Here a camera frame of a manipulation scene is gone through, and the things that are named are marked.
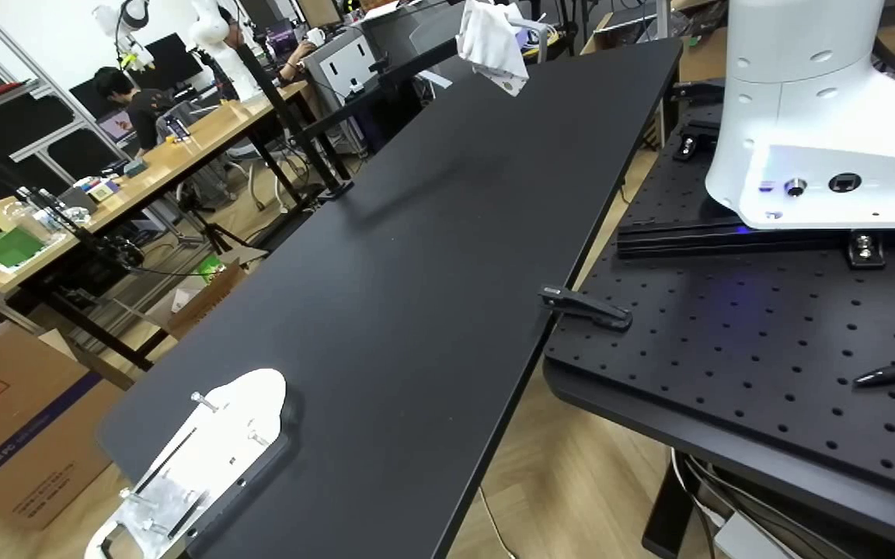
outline wire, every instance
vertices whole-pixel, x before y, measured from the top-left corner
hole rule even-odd
[[[673,452],[673,447],[668,447],[668,462],[671,462],[671,472],[673,472],[677,487],[684,487],[684,491],[690,494],[692,508],[697,508],[714,527],[724,527],[724,516],[714,512],[710,505],[702,505],[702,500],[697,498],[697,491],[690,491],[684,472],[677,468],[677,452]]]
[[[480,494],[482,494],[482,508],[484,508],[484,512],[487,512],[492,530],[496,535],[496,543],[508,551],[508,559],[520,559],[517,551],[505,542],[505,530],[500,530],[500,525],[496,525],[496,516],[493,516],[492,508],[487,508],[484,486],[480,487]]]
[[[692,472],[697,480],[706,480],[706,482],[710,482],[710,486],[706,486],[710,491],[714,491],[713,486],[724,486],[729,494],[739,494],[742,500],[753,500],[756,508],[769,510],[772,516],[784,520],[787,525],[792,525],[792,527],[819,537],[825,546],[830,546],[830,551],[836,551],[836,553],[842,553],[842,556],[853,556],[845,546],[834,543],[830,537],[805,527],[805,525],[797,521],[792,516],[787,516],[787,512],[781,512],[778,508],[766,505],[763,498],[748,494],[746,487],[720,480],[713,467],[706,467],[706,462],[700,462],[700,460],[692,460],[692,456],[686,456],[686,462],[690,462],[690,472]],[[778,546],[784,546],[784,553],[792,553],[792,551],[791,551],[787,543],[781,543],[763,521],[756,521],[756,520],[748,520],[748,521],[753,521],[766,537],[772,537]]]
[[[719,500],[724,500],[729,510],[739,510],[733,500],[727,500],[714,486],[710,486],[706,480],[710,477],[700,477],[697,468],[692,468],[692,460],[686,456],[686,468],[702,482],[702,487],[710,487]],[[778,535],[772,535],[763,521],[756,521],[756,520],[748,520],[746,516],[746,521],[756,527],[756,530],[763,530],[763,537],[769,537],[773,546],[781,546],[781,553],[784,556],[798,556],[797,551],[791,551]]]
[[[122,6],[117,6],[117,14],[116,14],[116,25],[111,25],[111,52],[116,52],[116,65],[122,68],[123,61],[122,61],[122,52],[117,52],[117,25],[123,21],[123,6],[129,6],[132,0],[123,0]]]
[[[710,559],[719,559],[714,530],[710,527],[706,512],[700,510],[697,520],[700,520],[700,525],[702,525],[702,537],[706,537]]]

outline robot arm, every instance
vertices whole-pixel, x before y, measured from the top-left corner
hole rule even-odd
[[[883,0],[729,0],[710,195],[756,230],[895,230]]]
[[[198,51],[205,51],[224,68],[224,75],[232,81],[240,104],[261,100],[263,89],[232,51],[243,43],[240,27],[224,21],[219,0],[190,0],[190,5],[193,14],[198,16],[193,25],[193,40],[198,43]]]
[[[134,40],[134,32],[149,25],[149,0],[95,5],[93,18],[111,39],[116,61],[132,72],[153,65],[149,51]]]
[[[205,51],[224,68],[243,104],[263,98],[251,72],[232,52],[232,48],[243,43],[243,36],[222,16],[222,5],[219,0],[190,0],[190,5],[197,14],[197,25],[190,27],[190,36],[198,43],[198,51]],[[153,56],[134,40],[134,32],[149,25],[149,0],[101,5],[93,16],[101,27],[111,36],[117,61],[123,68],[153,65]]]

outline white device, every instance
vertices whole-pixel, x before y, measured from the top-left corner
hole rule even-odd
[[[372,48],[368,43],[365,36],[358,36],[350,43],[328,56],[320,68],[341,107],[347,104],[347,98],[361,95],[380,75]]]
[[[129,18],[134,14],[134,5],[117,5],[117,6],[108,6],[108,5],[95,5],[93,6],[93,18],[95,25],[102,27],[106,39],[111,39],[111,48],[116,48],[116,58],[117,65],[132,68],[132,72],[145,72],[156,65],[156,56],[139,48],[134,40],[134,21]]]
[[[190,27],[198,51],[205,51],[229,78],[240,104],[261,100],[254,75],[240,61],[228,43],[229,25],[222,18],[219,0],[190,0],[197,25]],[[95,25],[116,40],[123,68],[149,68],[153,56],[134,40],[134,32],[149,25],[149,0],[102,0],[93,6]]]
[[[729,0],[714,202],[753,230],[895,230],[883,0]]]
[[[190,0],[198,21],[193,25],[193,40],[224,68],[240,104],[261,100],[254,75],[243,65],[228,40],[229,25],[222,18],[219,0]]]
[[[90,537],[84,559],[106,559],[117,530],[134,542],[139,559],[179,556],[214,505],[240,491],[259,456],[280,441],[285,376],[251,370],[193,402],[197,411],[139,486],[122,494],[122,508]]]

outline white cable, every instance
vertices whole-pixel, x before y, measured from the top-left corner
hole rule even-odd
[[[484,512],[487,512],[492,530],[493,530],[496,543],[508,551],[508,559],[520,559],[517,551],[505,542],[505,530],[500,530],[500,525],[496,525],[496,516],[493,516],[492,508],[487,508],[484,486],[480,487],[480,494],[482,494],[482,508],[484,508]]]
[[[671,472],[673,472],[677,487],[684,487],[684,491],[690,494],[692,508],[720,530],[720,527],[724,527],[724,516],[714,512],[710,505],[702,505],[702,500],[697,498],[697,491],[686,487],[686,480],[684,480],[684,472],[677,468],[677,452],[673,452],[673,447],[668,447],[668,462],[671,462]]]
[[[742,491],[739,486],[720,480],[713,467],[702,467],[702,462],[692,460],[692,456],[690,456],[686,462],[690,462],[692,468],[700,468],[700,472],[690,468],[697,480],[713,480],[713,486],[724,486],[727,491],[739,494],[742,500],[753,500],[756,508],[769,510],[772,516],[797,525],[798,530],[819,537],[819,542],[826,543],[830,551],[836,551],[836,553],[842,553],[845,559],[853,559],[853,553],[845,553],[839,543],[834,543],[830,537],[805,527],[802,521],[797,521],[792,516],[781,512],[778,508],[766,505],[763,498]],[[714,498],[720,498],[724,505],[733,508],[733,500],[727,500],[727,498],[724,498],[720,491],[714,491],[713,486],[706,486],[706,487],[710,487]],[[748,520],[748,521],[753,521],[766,537],[772,537],[773,543],[781,543],[763,521],[756,521],[756,520]]]

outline workbench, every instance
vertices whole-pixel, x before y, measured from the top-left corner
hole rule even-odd
[[[102,447],[139,480],[193,391],[290,379],[285,456],[190,556],[448,553],[551,331],[540,289],[579,274],[677,52],[452,87],[129,391]]]
[[[724,224],[748,241],[706,195],[710,159],[673,156],[677,141],[620,236]],[[895,246],[885,272],[853,272],[845,246],[631,259],[612,241],[582,293],[631,312],[633,328],[559,319],[547,381],[590,412],[791,498],[820,535],[854,530],[839,542],[845,551],[895,556],[895,387],[853,390],[895,361]]]
[[[284,87],[280,95],[290,104],[290,100],[304,98],[304,89],[308,89],[308,84],[295,81],[295,84]],[[101,208],[93,213],[93,217],[84,230],[90,236],[106,232],[106,227],[111,227],[117,217],[139,213],[143,206],[158,200],[167,186],[176,186],[179,182],[187,182],[193,171],[198,171],[214,156],[222,156],[228,145],[232,145],[240,136],[251,136],[251,143],[261,154],[261,159],[266,161],[266,168],[277,176],[284,176],[284,168],[271,159],[261,136],[254,134],[261,124],[271,123],[271,115],[274,115],[274,107],[266,100],[254,100],[247,107],[243,104],[224,104],[224,107],[210,108],[205,118],[198,118],[190,127],[190,141],[184,141],[184,143],[174,141],[174,143],[163,143],[163,145],[149,148],[143,156],[145,171],[139,171],[137,176],[122,176],[122,191],[111,200],[101,202]],[[290,195],[295,202],[295,213],[302,213],[304,200],[295,192],[290,192]],[[79,246],[82,246],[82,241],[74,241],[74,232],[61,232],[61,236],[52,236],[52,243],[44,253],[37,253],[31,260],[26,260],[20,272],[14,272],[14,274],[0,272],[0,297],[17,296],[20,289],[33,289],[48,307],[69,318],[74,328],[82,328],[84,332],[101,338],[106,348],[129,358],[134,368],[149,370],[149,361],[143,351],[129,348],[122,338],[106,332],[88,315],[82,315],[74,305],[66,305],[61,297],[57,297],[50,285],[37,283],[44,277],[44,272],[50,272],[57,260],[61,260]]]

